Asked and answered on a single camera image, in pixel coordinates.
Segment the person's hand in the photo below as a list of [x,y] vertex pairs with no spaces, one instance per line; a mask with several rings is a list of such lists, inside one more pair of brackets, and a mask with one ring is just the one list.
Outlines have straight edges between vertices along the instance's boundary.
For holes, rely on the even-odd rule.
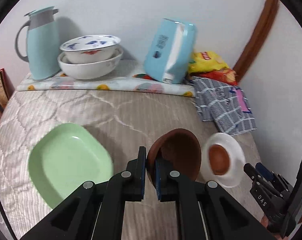
[[269,224],[269,220],[268,220],[268,218],[264,215],[263,217],[262,217],[262,219],[261,219],[261,224],[265,227],[265,228],[267,228],[267,226],[268,226],[268,224]]

